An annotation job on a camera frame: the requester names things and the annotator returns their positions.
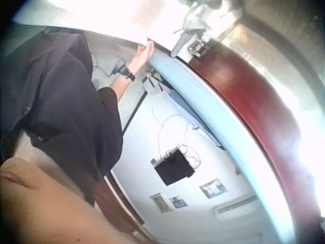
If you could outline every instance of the black wristband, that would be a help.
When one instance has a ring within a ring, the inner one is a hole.
[[[119,73],[125,78],[125,79],[130,79],[131,81],[134,81],[136,77],[134,74],[126,67],[122,67],[122,69],[119,71]]]

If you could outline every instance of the framed picture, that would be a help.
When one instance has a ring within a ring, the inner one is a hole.
[[[182,207],[187,206],[186,202],[182,198],[180,198],[179,196],[172,197],[169,200],[170,200],[170,202],[173,204],[173,206],[175,208],[182,208]]]
[[[208,199],[219,196],[225,192],[227,192],[226,187],[222,184],[222,182],[217,178],[209,183],[200,186],[200,189],[207,196]]]
[[[172,211],[172,209],[168,206],[166,201],[161,196],[161,193],[155,194],[155,195],[151,196],[150,198],[158,206],[160,212],[164,213],[164,212],[171,212]]]

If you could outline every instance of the black dress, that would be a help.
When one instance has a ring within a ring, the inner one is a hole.
[[[1,63],[1,160],[13,153],[21,129],[86,197],[120,158],[117,98],[95,90],[82,35],[40,33]]]

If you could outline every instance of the person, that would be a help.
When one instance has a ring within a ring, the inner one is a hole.
[[[129,72],[136,75],[153,52],[152,41],[139,46]],[[131,81],[118,75],[96,91],[86,39],[62,31],[37,34],[1,67],[1,163],[33,163],[94,205],[98,180],[121,155],[117,104]]]
[[[0,176],[2,244],[134,243],[36,164],[10,158]]]

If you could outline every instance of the reddish-brown wood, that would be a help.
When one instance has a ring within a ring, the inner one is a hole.
[[[301,134],[291,111],[264,78],[221,44],[189,66],[233,108],[260,144],[282,184],[297,237],[306,243],[320,216],[312,177],[298,157]]]
[[[123,209],[104,178],[101,179],[96,189],[95,201],[105,218],[124,235],[135,242],[157,244],[155,240],[152,240],[149,235],[143,231],[140,224],[136,223]]]
[[[123,194],[121,188],[118,186],[114,176],[111,172],[109,172],[106,175],[108,181],[111,183],[112,187],[114,188],[115,192],[117,193],[118,197],[121,199],[125,207],[130,211],[130,213],[133,215],[133,217],[138,221],[140,225],[144,224],[143,219],[138,215],[138,213],[135,211],[135,209],[132,207],[132,205],[129,203],[125,195]]]

